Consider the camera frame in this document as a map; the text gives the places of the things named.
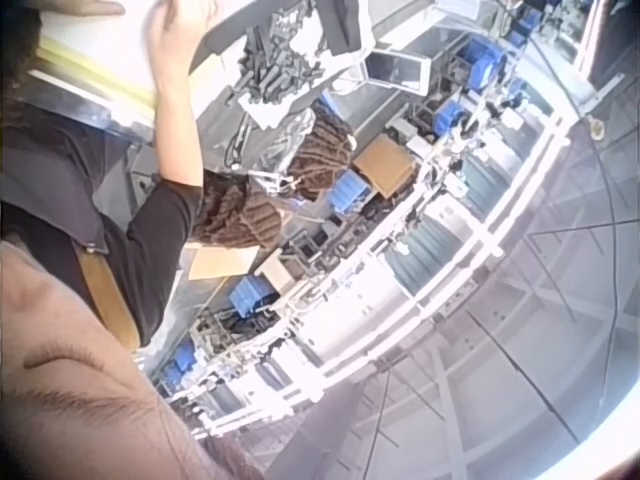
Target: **paper sheet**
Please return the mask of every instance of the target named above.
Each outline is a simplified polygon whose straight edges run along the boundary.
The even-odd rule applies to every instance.
[[[137,98],[152,99],[155,86],[147,54],[146,26],[156,1],[120,0],[127,11],[122,17],[77,18],[43,13],[41,47],[54,51],[58,57],[71,62],[69,65],[79,64],[97,77],[108,79],[106,83],[122,87],[128,93],[135,92]],[[253,0],[219,1],[222,2],[222,18],[227,18]],[[208,75],[215,75],[214,70],[209,65]],[[216,82],[223,85],[216,84],[212,88],[212,83],[216,82],[200,83],[207,84],[216,93],[226,86],[223,72],[219,72],[218,77]],[[200,104],[210,101],[211,92],[207,95],[193,90],[199,99],[194,103],[201,107],[196,108],[198,116],[206,108]]]

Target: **person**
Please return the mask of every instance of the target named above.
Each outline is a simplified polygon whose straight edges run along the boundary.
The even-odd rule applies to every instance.
[[[3,107],[35,58],[37,10],[124,14],[121,5],[99,0],[3,2]],[[126,232],[98,212],[93,194],[127,143],[34,107],[3,109],[3,237],[78,293],[132,351],[147,345],[162,322],[201,205],[203,162],[188,77],[196,48],[218,17],[214,0],[168,0],[153,13],[148,46],[161,180]]]
[[[226,439],[198,443],[86,302],[5,241],[0,277],[0,478],[263,478]]]

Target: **hand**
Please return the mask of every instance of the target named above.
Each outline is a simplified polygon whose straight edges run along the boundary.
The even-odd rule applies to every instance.
[[[62,13],[74,17],[124,15],[125,10],[117,2],[101,0],[27,0],[25,6],[35,10]]]
[[[196,49],[220,14],[216,0],[165,0],[157,6],[149,28],[149,57],[159,92],[188,88]]]

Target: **wire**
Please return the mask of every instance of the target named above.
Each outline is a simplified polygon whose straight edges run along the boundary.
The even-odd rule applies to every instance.
[[[371,467],[371,460],[373,459],[373,452],[376,449],[376,442],[378,440],[378,431],[380,425],[382,425],[382,416],[384,415],[384,407],[387,403],[387,392],[389,391],[389,382],[391,380],[391,370],[387,374],[387,383],[384,386],[384,394],[382,395],[382,403],[380,404],[380,414],[378,415],[378,421],[376,423],[376,429],[373,433],[373,442],[371,443],[371,449],[369,450],[369,456],[367,457],[367,464],[364,467],[364,473],[362,474],[362,480],[367,480],[369,474],[369,467]]]
[[[500,6],[500,8],[502,8],[505,11],[505,13],[509,17],[511,17],[512,20],[516,20],[517,21],[517,18],[513,15],[513,13],[511,13],[511,11],[507,8],[507,6],[503,3],[502,0],[497,0],[497,4]],[[538,46],[538,43],[536,41],[534,41],[533,38],[529,38],[528,42],[531,42],[531,45],[533,45],[533,47],[540,54],[540,57],[542,58],[542,61],[544,62],[546,67],[551,72],[554,80],[558,83],[558,86],[560,87],[560,89],[566,95],[567,100],[569,101],[571,107],[578,114],[578,117],[581,117],[582,114],[580,112],[580,109],[576,105],[576,103],[573,100],[573,98],[571,98],[571,94],[570,94],[569,90],[562,83],[562,80],[560,79],[558,73],[555,71],[555,69],[551,65],[551,62],[549,62],[549,60],[547,60],[547,56],[544,54],[542,49]],[[584,117],[581,117],[579,121],[582,122],[583,120],[584,120]],[[596,411],[596,415],[595,415],[595,419],[594,419],[594,422],[597,422],[598,418],[600,417],[600,413],[602,411],[602,408],[604,406],[604,401],[605,401],[606,394],[607,394],[607,387],[608,387],[608,383],[609,383],[609,367],[611,365],[611,357],[613,356],[613,343],[614,343],[614,340],[615,340],[615,331],[616,331],[616,327],[617,327],[617,324],[618,324],[618,318],[620,316],[620,307],[618,305],[618,302],[619,302],[619,298],[618,298],[619,297],[619,293],[618,293],[618,229],[617,229],[618,223],[617,223],[617,219],[616,219],[615,208],[613,207],[613,194],[611,192],[611,184],[609,183],[609,179],[607,178],[607,172],[606,172],[605,166],[602,163],[602,159],[600,158],[600,155],[598,154],[598,149],[596,147],[595,142],[593,141],[593,139],[591,138],[590,135],[589,135],[588,138],[589,138],[589,142],[591,143],[591,147],[592,147],[593,151],[596,153],[596,155],[595,155],[596,162],[597,162],[598,167],[600,169],[600,173],[602,174],[602,180],[604,181],[605,191],[606,191],[606,194],[607,194],[607,200],[608,200],[608,204],[609,204],[609,214],[611,216],[611,236],[612,236],[612,240],[613,240],[613,248],[612,248],[612,257],[613,257],[613,259],[612,259],[613,260],[613,268],[612,268],[612,276],[613,276],[613,317],[611,319],[611,326],[610,326],[609,334],[608,334],[608,338],[607,338],[606,358],[605,358],[604,373],[603,373],[603,378],[602,378],[602,393],[601,393],[600,399],[598,401],[598,409]]]
[[[571,436],[571,438],[573,438],[573,440],[576,442],[576,445],[580,444],[580,438],[578,438],[578,435],[576,435],[576,433],[571,429],[571,427],[569,426],[569,424],[567,423],[567,421],[562,417],[562,415],[560,415],[560,412],[558,412],[558,410],[556,410],[556,407],[553,406],[553,404],[549,401],[549,399],[547,398],[547,396],[542,392],[542,390],[540,390],[540,388],[538,387],[538,385],[536,385],[536,383],[531,379],[531,377],[529,377],[529,375],[527,375],[527,372],[524,371],[524,369],[518,364],[518,362],[516,362],[513,357],[511,355],[509,355],[509,352],[507,352],[503,346],[500,344],[500,342],[498,342],[495,337],[493,335],[491,335],[491,333],[489,332],[489,330],[487,330],[485,328],[485,326],[480,323],[480,320],[478,320],[473,313],[471,313],[469,310],[465,310],[467,312],[467,314],[469,315],[469,317],[471,317],[471,320],[473,320],[473,322],[485,333],[485,335],[487,335],[491,341],[494,343],[494,345],[496,347],[498,347],[498,350],[500,350],[500,352],[502,352],[502,354],[507,358],[507,360],[509,361],[509,363],[513,366],[513,368],[516,369],[516,371],[518,373],[520,373],[520,375],[522,375],[524,377],[524,379],[527,381],[527,383],[529,385],[531,385],[531,388],[533,388],[535,390],[535,392],[538,394],[538,396],[540,397],[540,399],[544,402],[544,404],[546,405],[547,409],[558,419],[558,421],[560,422],[560,424],[564,427],[564,429],[567,431],[567,433]]]

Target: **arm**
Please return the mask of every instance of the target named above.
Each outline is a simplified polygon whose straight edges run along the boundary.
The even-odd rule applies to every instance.
[[[189,67],[217,13],[213,0],[170,0],[156,8],[149,29],[160,176],[183,185],[202,186],[204,167],[191,109]]]

